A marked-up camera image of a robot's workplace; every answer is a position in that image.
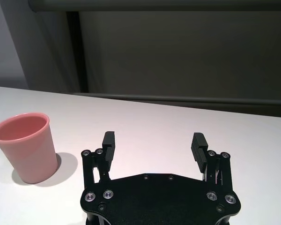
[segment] cup rim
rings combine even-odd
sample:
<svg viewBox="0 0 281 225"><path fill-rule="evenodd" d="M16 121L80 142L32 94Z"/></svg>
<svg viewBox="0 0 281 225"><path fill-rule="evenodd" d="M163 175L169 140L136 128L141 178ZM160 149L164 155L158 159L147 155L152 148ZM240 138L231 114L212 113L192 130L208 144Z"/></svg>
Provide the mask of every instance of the cup rim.
<svg viewBox="0 0 281 225"><path fill-rule="evenodd" d="M26 137L13 139L13 140L0 140L0 143L6 143L7 144L7 143L18 143L18 142L26 141L26 140L31 139L34 136L37 136L38 134L42 133L49 126L50 119L46 114L41 113L41 112L27 112L27 113L21 113L21 114L18 114L16 116L9 117L6 120L0 122L0 128L2 126L12 122L12 121L18 120L20 118L29 117L29 116L41 117L41 118L46 120L46 123L41 129L39 129L37 132L34 132L33 134L30 134Z"/></svg>

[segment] silver screw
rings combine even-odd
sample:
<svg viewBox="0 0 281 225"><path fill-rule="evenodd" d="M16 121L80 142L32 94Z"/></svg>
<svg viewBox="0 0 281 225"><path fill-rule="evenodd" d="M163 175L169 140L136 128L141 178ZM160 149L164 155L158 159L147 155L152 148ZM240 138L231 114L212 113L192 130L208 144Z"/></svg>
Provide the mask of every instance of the silver screw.
<svg viewBox="0 0 281 225"><path fill-rule="evenodd" d="M226 195L225 196L225 200L226 200L226 202L228 202L230 204L235 204L236 203L236 199L232 195Z"/></svg>
<svg viewBox="0 0 281 225"><path fill-rule="evenodd" d="M103 149L97 149L97 150L96 150L96 153L97 153L97 154L102 154L102 153L103 153Z"/></svg>
<svg viewBox="0 0 281 225"><path fill-rule="evenodd" d="M227 152L223 152L223 153L222 153L222 156L223 156L224 158L229 158L229 154L228 154Z"/></svg>
<svg viewBox="0 0 281 225"><path fill-rule="evenodd" d="M111 190L104 191L103 197L106 198L106 199L112 198L113 197L113 191L111 191Z"/></svg>
<svg viewBox="0 0 281 225"><path fill-rule="evenodd" d="M216 196L216 194L213 193L213 192L208 192L208 193L207 193L207 198L208 198L209 200L211 200L211 201L217 200L217 196Z"/></svg>
<svg viewBox="0 0 281 225"><path fill-rule="evenodd" d="M83 153L82 153L84 156L87 156L88 154L89 154L89 150L85 150L85 151L83 151Z"/></svg>
<svg viewBox="0 0 281 225"><path fill-rule="evenodd" d="M95 193L93 192L88 192L85 197L84 197L84 200L87 201L87 202L91 202L95 199L96 195Z"/></svg>
<svg viewBox="0 0 281 225"><path fill-rule="evenodd" d="M212 150L208 151L208 154L209 154L210 156L215 156L215 152L212 151Z"/></svg>

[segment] pink cup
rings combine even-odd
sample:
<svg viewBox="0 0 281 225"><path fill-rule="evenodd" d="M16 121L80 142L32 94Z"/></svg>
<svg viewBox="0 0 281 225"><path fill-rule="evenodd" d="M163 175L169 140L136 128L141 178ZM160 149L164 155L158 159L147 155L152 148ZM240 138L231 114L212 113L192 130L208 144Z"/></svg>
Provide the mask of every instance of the pink cup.
<svg viewBox="0 0 281 225"><path fill-rule="evenodd" d="M0 148L25 183L42 182L57 169L49 117L43 113L24 113L1 122Z"/></svg>

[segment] table surface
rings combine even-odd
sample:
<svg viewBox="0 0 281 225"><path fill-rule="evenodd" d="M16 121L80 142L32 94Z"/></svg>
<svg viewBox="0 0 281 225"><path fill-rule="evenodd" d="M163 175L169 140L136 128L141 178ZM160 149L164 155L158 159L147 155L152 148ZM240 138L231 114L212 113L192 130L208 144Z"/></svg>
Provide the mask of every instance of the table surface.
<svg viewBox="0 0 281 225"><path fill-rule="evenodd" d="M231 225L281 225L281 118L0 88L0 121L43 112L61 166L48 180L23 183L0 150L0 225L85 225L81 151L115 131L112 179L173 173L201 179L190 149L202 132L209 149L231 154L242 209Z"/></svg>

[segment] black metal plate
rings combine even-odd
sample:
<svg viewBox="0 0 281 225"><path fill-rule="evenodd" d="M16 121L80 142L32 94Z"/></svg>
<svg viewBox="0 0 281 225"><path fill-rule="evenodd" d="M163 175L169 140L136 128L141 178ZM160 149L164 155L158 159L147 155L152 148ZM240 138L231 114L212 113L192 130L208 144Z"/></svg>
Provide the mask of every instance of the black metal plate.
<svg viewBox="0 0 281 225"><path fill-rule="evenodd" d="M114 196L103 198L105 190L112 190ZM216 201L207 198L210 191L216 193ZM88 192L96 194L94 201L84 200ZM236 198L235 204L225 201L227 194ZM112 225L215 225L237 214L241 205L234 192L224 193L213 183L173 174L141 174L91 185L82 193L81 207Z"/></svg>

